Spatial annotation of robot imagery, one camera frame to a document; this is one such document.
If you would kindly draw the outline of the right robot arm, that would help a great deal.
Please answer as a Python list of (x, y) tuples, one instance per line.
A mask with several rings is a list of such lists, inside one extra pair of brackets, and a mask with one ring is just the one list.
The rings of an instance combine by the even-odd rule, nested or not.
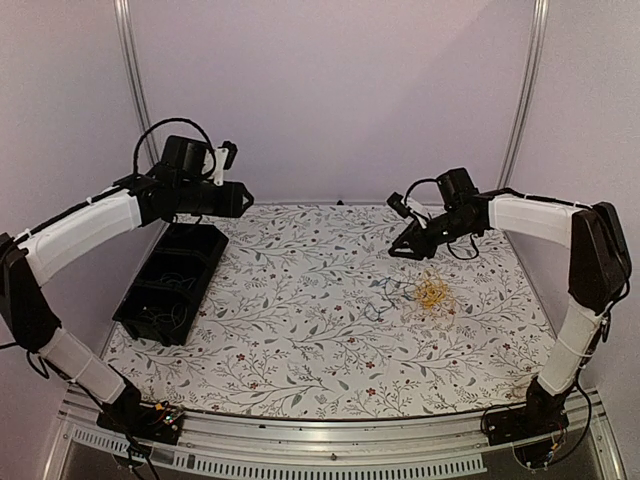
[[(427, 183), (442, 200), (443, 211), (436, 216), (424, 213), (412, 197)], [(524, 435), (539, 435), (577, 388), (580, 371), (608, 338), (613, 308), (630, 293), (632, 260), (616, 207), (607, 201), (585, 204), (509, 187), (481, 191), (463, 167), (416, 180), (386, 202), (409, 222), (391, 244), (393, 257), (431, 259), (442, 245), (488, 231), (531, 237), (567, 252), (564, 318), (516, 421)]]

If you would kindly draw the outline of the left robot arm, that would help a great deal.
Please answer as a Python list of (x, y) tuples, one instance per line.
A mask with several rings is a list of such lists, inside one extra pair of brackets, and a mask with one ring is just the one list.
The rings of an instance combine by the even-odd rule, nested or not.
[(66, 328), (48, 287), (95, 252), (130, 233), (179, 215), (238, 218), (253, 198), (229, 180), (238, 146), (214, 143), (184, 117), (162, 119), (137, 139), (131, 170), (98, 194), (18, 235), (1, 236), (1, 318), (12, 344), (84, 390), (128, 434), (148, 426), (142, 394)]

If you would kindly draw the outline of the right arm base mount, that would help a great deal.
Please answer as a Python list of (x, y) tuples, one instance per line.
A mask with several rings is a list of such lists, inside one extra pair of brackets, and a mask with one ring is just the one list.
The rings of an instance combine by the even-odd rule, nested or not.
[(548, 467), (568, 435), (567, 415), (560, 411), (550, 418), (529, 418), (524, 406), (496, 405), (487, 408), (480, 429), (490, 446), (510, 444), (515, 459), (525, 468)]

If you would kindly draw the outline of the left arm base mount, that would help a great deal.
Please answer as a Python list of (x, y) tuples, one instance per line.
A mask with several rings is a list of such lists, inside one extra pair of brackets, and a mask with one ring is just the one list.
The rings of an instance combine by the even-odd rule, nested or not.
[(184, 409), (168, 401), (147, 403), (125, 391), (113, 404), (103, 403), (97, 425), (135, 439), (176, 445), (184, 424)]

